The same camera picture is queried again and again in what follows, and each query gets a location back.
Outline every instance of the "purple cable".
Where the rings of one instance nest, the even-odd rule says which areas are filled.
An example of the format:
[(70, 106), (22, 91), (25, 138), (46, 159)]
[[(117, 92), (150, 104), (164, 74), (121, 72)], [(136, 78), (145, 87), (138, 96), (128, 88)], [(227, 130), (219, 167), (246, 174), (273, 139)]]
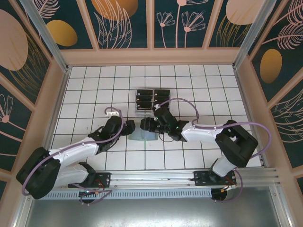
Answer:
[(269, 129), (265, 125), (263, 125), (263, 124), (256, 123), (256, 122), (239, 122), (239, 123), (227, 124), (227, 125), (223, 125), (223, 126), (203, 127), (203, 126), (198, 126), (198, 125), (196, 125), (194, 123), (195, 121), (199, 120), (199, 112), (198, 112), (197, 108), (190, 101), (187, 101), (186, 99), (183, 99), (183, 98), (171, 98), (171, 99), (169, 99), (169, 100), (167, 100), (167, 101), (159, 104), (159, 106), (162, 106), (162, 105), (164, 105), (164, 104), (166, 104), (168, 102), (171, 102), (171, 101), (177, 100), (177, 99), (189, 103), (195, 109), (197, 118), (193, 119), (191, 123), (197, 129), (204, 129), (204, 130), (225, 129), (225, 128), (229, 128), (229, 127), (232, 127), (232, 126), (238, 126), (238, 125), (244, 125), (244, 124), (257, 125), (257, 126), (263, 128), (263, 129), (265, 129), (266, 132), (268, 133), (268, 143), (267, 143), (267, 145), (261, 151), (259, 151), (258, 153), (254, 154), (253, 156), (251, 156), (251, 158), (263, 154), (269, 148), (269, 146), (271, 144), (271, 141), (272, 141), (272, 135), (271, 135), (271, 132), (269, 131)]
[(113, 110), (115, 110), (115, 111), (118, 111), (118, 113), (119, 113), (119, 115), (120, 115), (120, 117), (121, 117), (121, 119), (122, 119), (122, 124), (121, 124), (121, 127), (120, 127), (119, 131), (117, 132), (117, 134), (114, 135), (112, 138), (109, 138), (109, 139), (107, 139), (107, 140), (95, 141), (95, 142), (86, 141), (86, 142), (83, 142), (83, 143), (72, 144), (72, 145), (70, 145), (70, 146), (68, 146), (68, 147), (66, 147), (66, 148), (64, 148), (64, 149), (62, 149), (62, 150), (60, 150), (60, 151), (57, 151), (57, 152), (51, 154), (50, 156), (47, 156), (45, 159), (43, 159), (41, 162), (39, 162), (39, 163), (33, 168), (33, 170), (29, 173), (29, 175), (27, 176), (26, 180), (24, 181), (23, 186), (22, 186), (22, 190), (21, 190), (21, 192), (22, 192), (22, 194), (23, 194), (24, 196), (30, 195), (29, 193), (26, 193), (26, 192), (25, 192), (25, 187), (26, 187), (26, 185), (27, 185), (29, 179), (32, 177), (32, 175), (34, 174), (34, 172), (35, 172), (35, 171), (36, 171), (44, 162), (46, 162), (47, 160), (51, 159), (52, 157), (54, 157), (54, 156), (56, 156), (56, 155), (62, 154), (63, 152), (65, 152), (65, 151), (67, 151), (67, 150), (69, 150), (69, 149), (72, 149), (72, 148), (81, 146), (81, 145), (83, 145), (83, 144), (95, 144), (95, 143), (96, 143), (96, 144), (99, 144), (99, 143), (107, 143), (107, 142), (109, 142), (109, 141), (115, 139), (117, 136), (120, 135), (120, 133), (122, 132), (124, 123), (125, 123), (125, 122), (124, 122), (124, 119), (123, 119), (123, 116), (122, 116), (122, 113), (121, 113), (121, 110), (116, 109), (116, 108), (114, 108), (114, 107), (107, 107), (107, 108), (104, 110), (104, 113), (105, 113), (105, 114), (106, 114), (106, 111), (107, 111), (108, 109), (113, 109)]

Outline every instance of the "purple wire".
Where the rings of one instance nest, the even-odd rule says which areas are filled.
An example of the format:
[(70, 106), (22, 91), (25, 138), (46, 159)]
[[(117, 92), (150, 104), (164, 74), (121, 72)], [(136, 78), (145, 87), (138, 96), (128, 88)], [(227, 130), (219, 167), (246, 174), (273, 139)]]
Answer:
[(238, 126), (238, 125), (244, 125), (244, 124), (257, 125), (257, 126), (263, 128), (263, 129), (265, 129), (266, 132), (268, 133), (268, 143), (267, 143), (267, 145), (266, 145), (261, 151), (259, 151), (258, 153), (254, 154), (254, 155), (251, 156), (250, 158), (253, 158), (253, 157), (256, 157), (256, 156), (258, 156), (258, 155), (263, 154), (263, 153), (269, 148), (269, 146), (270, 146), (270, 144), (271, 144), (271, 141), (272, 141), (272, 135), (271, 135), (270, 130), (269, 130), (265, 125), (263, 125), (263, 124), (256, 123), (256, 122), (239, 122), (239, 123), (237, 122), (237, 123), (227, 124), (227, 125), (222, 125), (222, 126), (203, 127), (203, 126), (198, 126), (198, 125), (196, 125), (196, 124), (194, 123), (195, 121), (198, 121), (198, 120), (199, 120), (199, 112), (198, 112), (197, 108), (196, 108), (190, 101), (187, 101), (186, 99), (183, 99), (183, 98), (171, 98), (171, 99), (169, 99), (169, 100), (167, 100), (167, 101), (165, 101), (165, 102), (159, 104), (159, 106), (162, 106), (162, 105), (164, 105), (164, 104), (166, 104), (166, 103), (168, 103), (168, 102), (171, 102), (171, 101), (177, 100), (177, 99), (189, 103), (189, 104), (195, 109), (196, 117), (197, 117), (197, 118), (196, 118), (196, 119), (193, 119), (191, 123), (192, 123), (192, 125), (193, 125), (195, 128), (197, 128), (197, 129), (204, 129), (204, 130), (225, 129), (225, 128), (229, 128), (229, 127), (232, 127), (232, 126)]
[(121, 117), (121, 119), (122, 119), (121, 127), (120, 127), (119, 131), (117, 132), (117, 134), (114, 135), (112, 138), (109, 138), (109, 139), (107, 139), (107, 140), (95, 141), (95, 142), (86, 141), (86, 142), (83, 142), (83, 143), (72, 144), (72, 145), (70, 145), (70, 146), (68, 146), (68, 147), (66, 147), (66, 148), (64, 148), (64, 149), (62, 149), (62, 150), (60, 150), (60, 151), (57, 151), (57, 152), (51, 154), (50, 156), (47, 156), (46, 158), (44, 158), (41, 162), (39, 162), (39, 163), (33, 168), (33, 170), (29, 173), (29, 175), (28, 175), (27, 178), (25, 179), (25, 181), (24, 181), (24, 183), (23, 183), (23, 186), (22, 186), (22, 190), (21, 190), (21, 192), (22, 192), (22, 194), (23, 194), (24, 196), (30, 195), (29, 193), (26, 193), (26, 192), (25, 192), (25, 187), (26, 187), (26, 185), (27, 185), (29, 179), (33, 176), (34, 172), (35, 172), (35, 171), (36, 171), (44, 162), (46, 162), (47, 160), (51, 159), (52, 157), (54, 157), (54, 156), (56, 156), (56, 155), (60, 155), (60, 154), (62, 154), (63, 152), (69, 150), (69, 149), (72, 149), (72, 148), (81, 146), (81, 145), (83, 145), (83, 144), (95, 144), (95, 143), (96, 143), (96, 144), (99, 144), (99, 143), (107, 143), (107, 142), (109, 142), (109, 141), (115, 139), (117, 136), (120, 135), (120, 133), (122, 132), (124, 123), (125, 123), (125, 122), (124, 122), (124, 119), (123, 119), (123, 116), (122, 116), (122, 113), (121, 113), (121, 110), (116, 109), (116, 108), (114, 108), (114, 107), (107, 107), (107, 108), (104, 110), (104, 113), (105, 113), (105, 114), (106, 114), (106, 111), (107, 111), (108, 109), (113, 109), (113, 110), (115, 110), (115, 111), (118, 111), (118, 113), (119, 113), (119, 115), (120, 115), (120, 117)]

